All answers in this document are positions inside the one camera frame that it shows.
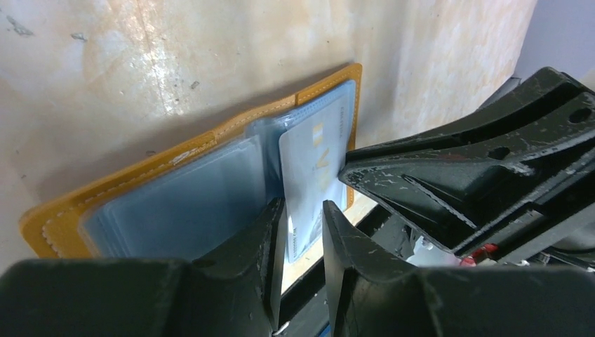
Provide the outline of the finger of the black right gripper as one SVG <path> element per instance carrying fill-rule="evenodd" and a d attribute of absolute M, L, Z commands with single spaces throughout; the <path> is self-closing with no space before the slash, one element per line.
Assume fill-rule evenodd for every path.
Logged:
<path fill-rule="evenodd" d="M 348 163 L 479 143 L 515 131 L 594 91 L 564 72 L 543 67 L 494 102 L 449 124 L 347 153 Z"/>
<path fill-rule="evenodd" d="M 456 256 L 533 256 L 594 222 L 592 153 L 383 156 L 340 180 Z"/>

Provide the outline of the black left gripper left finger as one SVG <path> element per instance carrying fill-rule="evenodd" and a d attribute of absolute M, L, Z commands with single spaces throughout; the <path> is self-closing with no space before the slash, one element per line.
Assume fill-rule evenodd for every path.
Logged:
<path fill-rule="evenodd" d="M 270 336 L 286 203 L 191 262 L 34 259 L 1 276 L 2 336 Z"/>

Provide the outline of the yellow leather card holder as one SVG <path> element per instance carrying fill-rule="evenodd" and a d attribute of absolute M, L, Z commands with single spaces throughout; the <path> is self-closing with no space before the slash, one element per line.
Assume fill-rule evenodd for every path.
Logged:
<path fill-rule="evenodd" d="M 20 232 L 41 258 L 196 258 L 257 218 L 283 191 L 288 137 L 307 127 L 336 169 L 353 148 L 362 66 L 350 64 L 274 102 L 27 211 Z"/>

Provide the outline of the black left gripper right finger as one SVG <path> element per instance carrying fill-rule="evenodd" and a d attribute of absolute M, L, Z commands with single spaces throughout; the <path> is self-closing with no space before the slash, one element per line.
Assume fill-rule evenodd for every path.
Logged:
<path fill-rule="evenodd" d="M 576 267 L 416 267 L 325 201 L 332 336 L 593 336 L 594 276 Z"/>

